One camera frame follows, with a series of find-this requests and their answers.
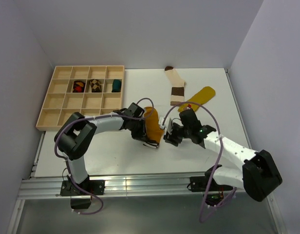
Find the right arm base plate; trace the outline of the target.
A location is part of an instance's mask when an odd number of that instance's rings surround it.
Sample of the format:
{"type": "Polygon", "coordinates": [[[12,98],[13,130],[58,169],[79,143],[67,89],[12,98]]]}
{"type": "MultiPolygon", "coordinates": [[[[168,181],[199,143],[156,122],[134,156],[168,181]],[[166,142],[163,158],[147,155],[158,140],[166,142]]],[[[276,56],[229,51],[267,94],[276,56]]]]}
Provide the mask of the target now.
{"type": "MultiPolygon", "coordinates": [[[[208,178],[206,176],[192,176],[189,178],[189,184],[187,189],[191,192],[205,192],[208,183],[208,178]]],[[[232,191],[233,187],[229,185],[218,185],[213,179],[209,191],[210,192],[224,192],[232,191]]]]}

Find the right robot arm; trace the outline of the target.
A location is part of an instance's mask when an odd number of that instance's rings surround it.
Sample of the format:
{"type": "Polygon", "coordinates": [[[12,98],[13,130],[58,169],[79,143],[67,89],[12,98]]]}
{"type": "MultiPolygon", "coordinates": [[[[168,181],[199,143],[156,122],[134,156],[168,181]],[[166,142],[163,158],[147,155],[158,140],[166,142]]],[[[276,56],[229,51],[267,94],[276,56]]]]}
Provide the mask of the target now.
{"type": "Polygon", "coordinates": [[[178,146],[183,139],[190,139],[235,165],[235,168],[227,168],[217,163],[203,176],[191,179],[192,192],[239,188],[261,202],[282,184],[283,179],[268,151],[257,152],[246,148],[218,133],[212,126],[202,125],[193,110],[184,110],[179,117],[181,124],[172,120],[161,123],[161,127],[166,129],[166,143],[178,146]]]}

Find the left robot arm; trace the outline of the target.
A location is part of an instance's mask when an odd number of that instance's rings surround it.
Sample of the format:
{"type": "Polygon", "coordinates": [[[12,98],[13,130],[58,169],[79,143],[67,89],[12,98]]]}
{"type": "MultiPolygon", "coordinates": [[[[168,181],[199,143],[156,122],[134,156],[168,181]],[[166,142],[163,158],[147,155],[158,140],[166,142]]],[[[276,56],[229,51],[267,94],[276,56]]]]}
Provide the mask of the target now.
{"type": "Polygon", "coordinates": [[[128,108],[115,110],[106,115],[85,117],[79,112],[73,113],[54,138],[55,155],[66,161],[69,175],[72,177],[72,190],[78,195],[89,189],[89,175],[85,167],[84,155],[94,135],[129,130],[131,137],[141,142],[150,142],[146,133],[145,109],[132,103],[128,108]]]}

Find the mustard yellow sock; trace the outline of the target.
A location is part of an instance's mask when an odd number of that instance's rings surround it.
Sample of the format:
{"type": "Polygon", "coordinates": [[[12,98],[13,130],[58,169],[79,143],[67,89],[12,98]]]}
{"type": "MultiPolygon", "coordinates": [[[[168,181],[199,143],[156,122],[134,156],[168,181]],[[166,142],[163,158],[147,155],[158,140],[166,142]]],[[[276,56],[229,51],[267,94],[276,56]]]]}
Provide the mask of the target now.
{"type": "Polygon", "coordinates": [[[159,147],[161,138],[164,134],[164,130],[162,130],[159,126],[159,116],[157,111],[152,107],[145,107],[144,113],[145,126],[146,126],[146,134],[148,140],[144,143],[145,146],[157,149],[159,147]]]}

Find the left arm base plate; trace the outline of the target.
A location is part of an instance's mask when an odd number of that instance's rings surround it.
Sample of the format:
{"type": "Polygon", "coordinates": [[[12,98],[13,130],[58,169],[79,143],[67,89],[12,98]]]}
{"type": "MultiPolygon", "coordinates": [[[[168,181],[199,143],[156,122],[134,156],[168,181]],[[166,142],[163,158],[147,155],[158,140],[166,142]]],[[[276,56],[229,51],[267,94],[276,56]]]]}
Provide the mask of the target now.
{"type": "MultiPolygon", "coordinates": [[[[89,180],[83,185],[79,185],[82,190],[93,195],[103,195],[105,189],[104,180],[89,180]]],[[[81,191],[77,188],[70,180],[65,180],[62,182],[60,189],[60,196],[79,196],[87,195],[87,193],[81,191]]]]}

